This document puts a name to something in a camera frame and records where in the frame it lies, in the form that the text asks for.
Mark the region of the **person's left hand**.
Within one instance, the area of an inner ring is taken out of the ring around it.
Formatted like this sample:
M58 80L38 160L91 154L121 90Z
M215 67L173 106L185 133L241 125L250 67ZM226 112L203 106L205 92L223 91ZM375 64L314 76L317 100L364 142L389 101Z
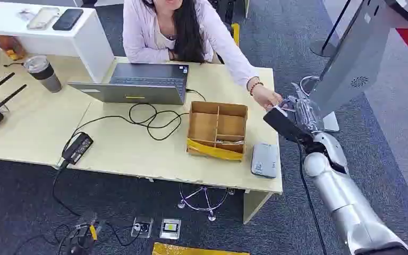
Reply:
M283 101L283 97L280 94L266 88L261 82L251 87L250 95L267 111Z

